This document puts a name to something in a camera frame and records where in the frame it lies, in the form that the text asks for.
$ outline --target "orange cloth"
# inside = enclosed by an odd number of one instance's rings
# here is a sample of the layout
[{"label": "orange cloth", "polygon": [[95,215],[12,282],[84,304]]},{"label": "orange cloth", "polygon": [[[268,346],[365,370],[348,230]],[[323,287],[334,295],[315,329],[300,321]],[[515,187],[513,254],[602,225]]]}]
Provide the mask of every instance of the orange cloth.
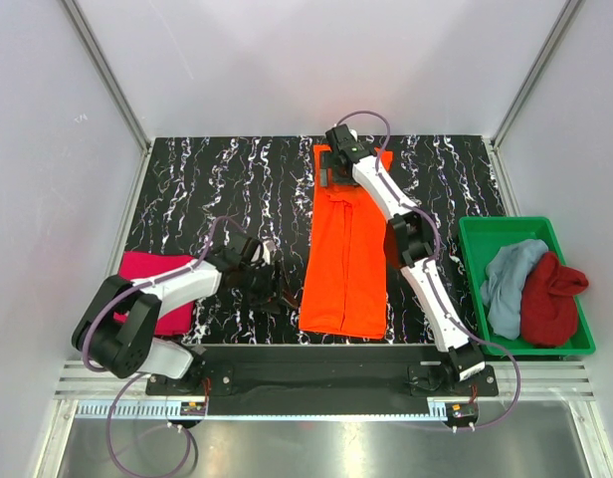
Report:
[{"label": "orange cloth", "polygon": [[[300,329],[381,339],[386,330],[386,220],[359,186],[319,185],[317,145],[310,253]],[[393,153],[382,154],[390,168]]]}]

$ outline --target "folded cloth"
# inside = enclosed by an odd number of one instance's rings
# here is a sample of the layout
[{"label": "folded cloth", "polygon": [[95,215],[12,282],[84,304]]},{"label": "folded cloth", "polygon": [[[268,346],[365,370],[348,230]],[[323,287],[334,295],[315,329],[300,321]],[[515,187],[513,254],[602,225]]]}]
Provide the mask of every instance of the folded cloth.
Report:
[{"label": "folded cloth", "polygon": [[[128,281],[143,277],[156,276],[184,266],[193,259],[192,256],[159,256],[147,252],[124,252],[118,274]],[[194,304],[189,303],[165,314],[156,324],[156,336],[177,336],[186,334],[191,329],[191,316]],[[119,322],[125,322],[125,316],[114,314]]]},{"label": "folded cloth", "polygon": [[589,286],[585,275],[562,266],[546,253],[525,282],[521,300],[521,336],[536,346],[560,347],[576,334],[574,296]]},{"label": "folded cloth", "polygon": [[495,334],[514,341],[521,322],[521,291],[525,278],[534,269],[547,245],[538,239],[526,239],[502,247],[486,268],[488,281],[482,284],[482,300],[490,307],[488,322]]},{"label": "folded cloth", "polygon": [[[386,330],[386,220],[358,186],[320,186],[314,147],[315,193],[300,329],[381,339]],[[388,169],[393,153],[381,157]]]}]

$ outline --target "dark red cloth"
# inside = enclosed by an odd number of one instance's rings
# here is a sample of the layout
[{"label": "dark red cloth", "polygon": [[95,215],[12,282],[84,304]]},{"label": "dark red cloth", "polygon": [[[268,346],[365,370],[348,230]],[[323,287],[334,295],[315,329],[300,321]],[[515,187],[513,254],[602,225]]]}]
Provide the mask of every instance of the dark red cloth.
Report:
[{"label": "dark red cloth", "polygon": [[[128,281],[156,276],[184,266],[192,259],[192,256],[159,256],[147,252],[125,252],[118,274]],[[194,304],[189,303],[165,314],[156,324],[154,334],[157,336],[177,336],[188,333],[191,328],[193,308]],[[125,321],[125,316],[121,314],[114,314],[114,318],[119,322]]]},{"label": "dark red cloth", "polygon": [[522,338],[536,346],[564,346],[578,327],[574,296],[587,286],[582,272],[562,266],[553,252],[545,253],[523,288]]}]

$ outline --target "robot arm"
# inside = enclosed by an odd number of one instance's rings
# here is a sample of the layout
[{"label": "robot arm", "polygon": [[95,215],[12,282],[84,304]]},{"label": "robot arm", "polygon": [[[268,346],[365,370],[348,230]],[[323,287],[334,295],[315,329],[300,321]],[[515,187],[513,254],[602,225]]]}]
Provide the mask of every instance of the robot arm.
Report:
[{"label": "robot arm", "polygon": [[388,262],[399,269],[417,294],[435,345],[447,354],[445,362],[453,379],[462,381],[483,370],[484,356],[461,330],[464,326],[439,277],[434,252],[439,237],[424,220],[425,213],[395,184],[372,148],[360,143],[347,125],[334,127],[326,139],[331,153],[322,161],[322,185],[354,182],[382,211],[388,223],[384,240]]},{"label": "robot arm", "polygon": [[[132,286],[146,284],[109,310],[90,342],[89,356],[119,378],[146,372],[180,379],[195,355],[188,349],[154,337],[158,319],[192,301],[213,296],[221,289],[240,289],[252,308],[279,313],[296,309],[279,261],[270,244],[243,234],[232,234],[229,244],[158,276],[127,281],[111,276],[103,281],[84,317],[75,329],[72,344],[82,351],[96,317],[114,298]],[[123,324],[114,313],[126,314]]]}]

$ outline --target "green plastic tray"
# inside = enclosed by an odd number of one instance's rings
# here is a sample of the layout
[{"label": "green plastic tray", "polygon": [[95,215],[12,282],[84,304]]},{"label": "green plastic tray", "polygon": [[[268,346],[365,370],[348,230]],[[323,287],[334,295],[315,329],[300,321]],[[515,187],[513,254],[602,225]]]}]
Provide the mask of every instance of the green plastic tray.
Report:
[{"label": "green plastic tray", "polygon": [[[519,338],[510,341],[497,336],[490,329],[487,311],[482,301],[480,289],[486,281],[486,266],[495,258],[499,250],[524,239],[541,239],[550,251],[558,256],[562,264],[565,259],[554,235],[549,220],[545,217],[463,217],[459,221],[459,235],[464,252],[464,265],[475,304],[475,315],[479,324],[479,335],[486,341],[506,347],[516,356],[576,356],[589,355],[596,351],[592,334],[583,314],[578,298],[578,330],[562,347],[536,347]],[[498,349],[482,346],[487,354],[502,356]]]}]

